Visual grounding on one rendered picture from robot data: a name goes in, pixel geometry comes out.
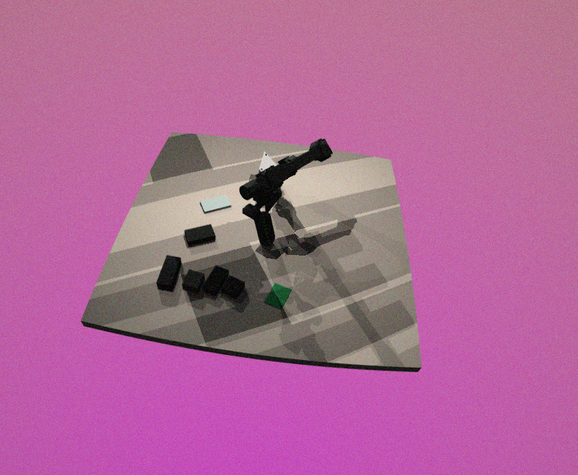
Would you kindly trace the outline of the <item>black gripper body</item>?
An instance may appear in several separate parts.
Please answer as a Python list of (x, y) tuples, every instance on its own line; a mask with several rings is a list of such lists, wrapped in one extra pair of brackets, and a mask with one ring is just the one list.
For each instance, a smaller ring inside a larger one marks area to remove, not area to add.
[(255, 199), (253, 199), (256, 201), (255, 205), (249, 203), (243, 208), (243, 214), (252, 219), (256, 219), (261, 213), (260, 208), (262, 208), (264, 205), (266, 206), (275, 197), (279, 199), (281, 196), (282, 191), (280, 189), (276, 189), (266, 194), (261, 192), (260, 194), (255, 196)]

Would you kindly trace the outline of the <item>green block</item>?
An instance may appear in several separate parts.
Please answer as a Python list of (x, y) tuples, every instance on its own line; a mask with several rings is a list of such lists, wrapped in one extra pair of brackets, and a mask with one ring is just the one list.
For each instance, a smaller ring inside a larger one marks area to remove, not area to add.
[(292, 289), (274, 283), (271, 291), (266, 297), (265, 303), (282, 309)]

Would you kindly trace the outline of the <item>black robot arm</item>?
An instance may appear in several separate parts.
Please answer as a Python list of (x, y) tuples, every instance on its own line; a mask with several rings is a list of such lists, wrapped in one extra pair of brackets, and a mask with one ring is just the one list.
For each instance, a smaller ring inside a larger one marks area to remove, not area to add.
[[(255, 196), (263, 193), (272, 192), (282, 186), (283, 181), (297, 173), (303, 166), (313, 160), (323, 162), (331, 157), (332, 151), (326, 139), (319, 140), (310, 144), (310, 149), (304, 154), (296, 156), (287, 156), (278, 161), (278, 165), (270, 166), (268, 169), (257, 174), (255, 179), (239, 187), (241, 196), (246, 200), (255, 199)], [(273, 186), (273, 188), (272, 188)]]

